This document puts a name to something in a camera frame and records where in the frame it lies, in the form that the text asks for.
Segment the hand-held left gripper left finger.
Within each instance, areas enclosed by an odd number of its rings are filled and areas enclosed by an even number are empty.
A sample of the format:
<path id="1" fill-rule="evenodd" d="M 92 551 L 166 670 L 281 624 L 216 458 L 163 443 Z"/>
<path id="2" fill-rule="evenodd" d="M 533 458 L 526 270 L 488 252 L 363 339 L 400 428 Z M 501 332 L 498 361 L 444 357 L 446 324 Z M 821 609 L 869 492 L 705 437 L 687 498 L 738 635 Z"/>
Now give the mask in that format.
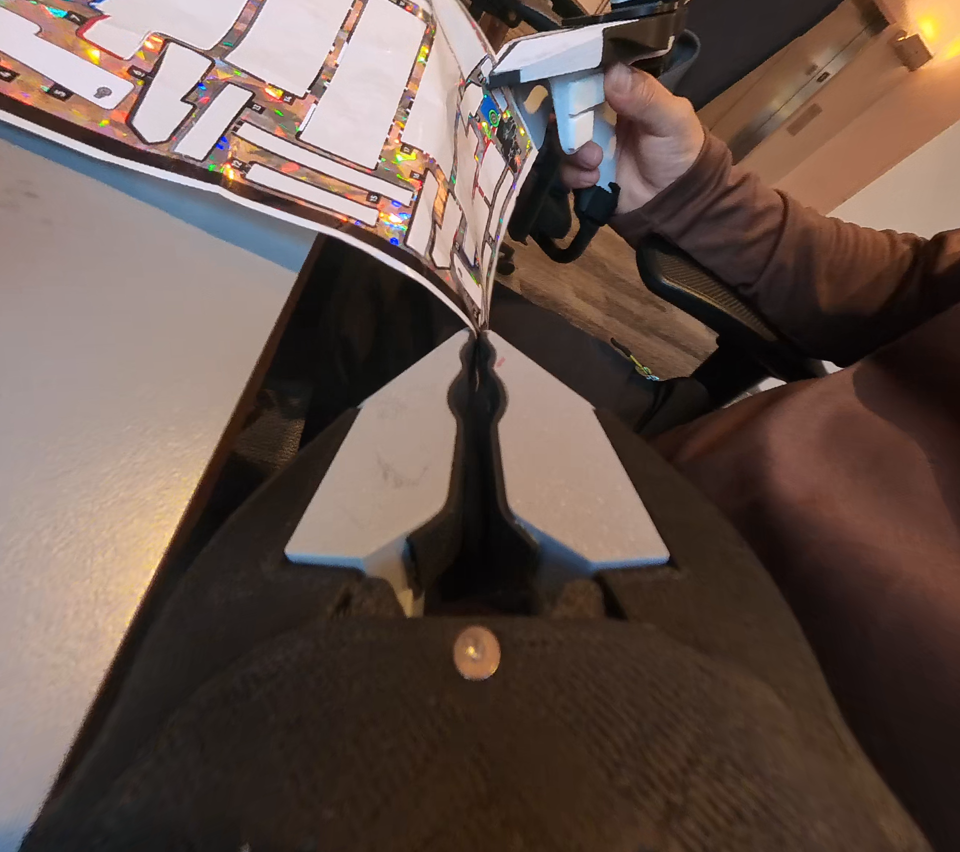
<path id="1" fill-rule="evenodd" d="M 450 393 L 474 344 L 455 333 L 359 406 L 284 548 L 290 562 L 361 571 L 386 581 L 406 616 L 423 612 L 429 561 L 413 540 L 453 500 Z"/>

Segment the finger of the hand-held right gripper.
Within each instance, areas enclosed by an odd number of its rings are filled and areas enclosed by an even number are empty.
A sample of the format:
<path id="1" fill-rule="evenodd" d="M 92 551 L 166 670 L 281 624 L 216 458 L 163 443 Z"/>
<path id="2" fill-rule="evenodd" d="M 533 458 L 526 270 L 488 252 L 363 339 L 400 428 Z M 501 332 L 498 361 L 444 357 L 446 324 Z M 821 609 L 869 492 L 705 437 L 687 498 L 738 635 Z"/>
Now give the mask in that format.
<path id="1" fill-rule="evenodd" d="M 497 54 L 486 86 L 499 89 L 590 73 L 601 66 L 606 27 L 548 31 L 516 39 Z"/>

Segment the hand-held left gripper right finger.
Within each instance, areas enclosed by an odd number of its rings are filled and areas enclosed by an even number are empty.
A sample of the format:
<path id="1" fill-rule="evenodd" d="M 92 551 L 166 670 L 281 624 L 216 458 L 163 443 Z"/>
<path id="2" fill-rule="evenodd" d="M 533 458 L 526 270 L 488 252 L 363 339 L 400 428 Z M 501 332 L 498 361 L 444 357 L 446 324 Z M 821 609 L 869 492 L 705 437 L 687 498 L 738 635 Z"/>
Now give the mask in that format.
<path id="1" fill-rule="evenodd" d="M 544 575 L 666 565 L 670 552 L 594 407 L 495 332 L 492 427 L 508 517 Z"/>

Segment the holographic sticker sheet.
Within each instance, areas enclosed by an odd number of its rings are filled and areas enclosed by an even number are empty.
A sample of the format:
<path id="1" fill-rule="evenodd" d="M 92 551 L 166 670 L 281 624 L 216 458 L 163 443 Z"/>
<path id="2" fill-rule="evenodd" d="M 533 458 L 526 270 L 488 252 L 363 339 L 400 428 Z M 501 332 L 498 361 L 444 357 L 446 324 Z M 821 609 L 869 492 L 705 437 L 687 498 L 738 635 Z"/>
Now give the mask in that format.
<path id="1" fill-rule="evenodd" d="M 458 0 L 1 0 L 2 121 L 341 238 L 475 329 L 544 133 Z"/>

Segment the person's right hand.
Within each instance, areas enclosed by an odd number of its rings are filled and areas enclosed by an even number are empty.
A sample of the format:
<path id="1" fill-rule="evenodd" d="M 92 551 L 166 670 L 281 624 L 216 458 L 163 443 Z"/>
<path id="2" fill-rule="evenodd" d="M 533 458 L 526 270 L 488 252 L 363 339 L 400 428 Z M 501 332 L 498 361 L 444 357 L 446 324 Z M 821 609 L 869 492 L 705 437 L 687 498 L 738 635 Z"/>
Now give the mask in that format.
<path id="1" fill-rule="evenodd" d="M 616 214 L 624 215 L 643 208 L 687 173 L 706 133 L 690 102 L 644 71 L 611 66 L 604 90 L 616 116 Z"/>

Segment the black panel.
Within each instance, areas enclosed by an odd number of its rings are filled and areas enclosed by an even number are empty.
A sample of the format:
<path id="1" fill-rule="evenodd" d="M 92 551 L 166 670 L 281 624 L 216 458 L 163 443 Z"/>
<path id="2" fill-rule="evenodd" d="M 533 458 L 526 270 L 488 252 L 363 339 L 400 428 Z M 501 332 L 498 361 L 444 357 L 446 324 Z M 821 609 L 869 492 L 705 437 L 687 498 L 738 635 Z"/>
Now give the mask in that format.
<path id="1" fill-rule="evenodd" d="M 675 66 L 662 82 L 699 110 L 814 28 L 844 1 L 690 0 L 684 35 L 697 40 L 698 51 Z"/>

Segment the wall lamp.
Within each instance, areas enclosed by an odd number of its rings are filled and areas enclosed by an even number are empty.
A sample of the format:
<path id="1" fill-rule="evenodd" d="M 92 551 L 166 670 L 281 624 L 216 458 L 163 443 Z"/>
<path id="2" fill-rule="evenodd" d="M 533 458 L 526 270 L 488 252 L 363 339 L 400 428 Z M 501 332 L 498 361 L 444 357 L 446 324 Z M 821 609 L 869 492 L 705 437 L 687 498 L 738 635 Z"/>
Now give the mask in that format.
<path id="1" fill-rule="evenodd" d="M 933 46 L 938 34 L 938 18 L 921 15 L 911 28 L 900 24 L 895 27 L 890 47 L 898 63 L 908 72 L 915 73 L 933 61 Z"/>

